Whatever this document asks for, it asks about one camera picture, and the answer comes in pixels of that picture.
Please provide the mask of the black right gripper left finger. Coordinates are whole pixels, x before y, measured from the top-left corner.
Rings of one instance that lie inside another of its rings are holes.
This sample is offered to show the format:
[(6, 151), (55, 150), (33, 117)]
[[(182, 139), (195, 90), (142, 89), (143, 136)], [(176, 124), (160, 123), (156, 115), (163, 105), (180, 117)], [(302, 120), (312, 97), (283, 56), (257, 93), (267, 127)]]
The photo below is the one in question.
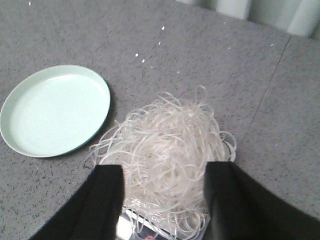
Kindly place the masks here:
[(120, 165), (98, 165), (33, 240), (114, 240), (124, 202)]

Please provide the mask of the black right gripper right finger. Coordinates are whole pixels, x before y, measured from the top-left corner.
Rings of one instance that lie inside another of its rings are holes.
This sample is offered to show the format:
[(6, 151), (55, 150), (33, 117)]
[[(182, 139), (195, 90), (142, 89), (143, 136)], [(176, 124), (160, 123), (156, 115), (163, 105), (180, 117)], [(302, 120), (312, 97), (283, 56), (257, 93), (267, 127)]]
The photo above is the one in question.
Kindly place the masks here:
[(318, 240), (320, 222), (288, 204), (233, 162), (208, 162), (204, 196), (213, 240)]

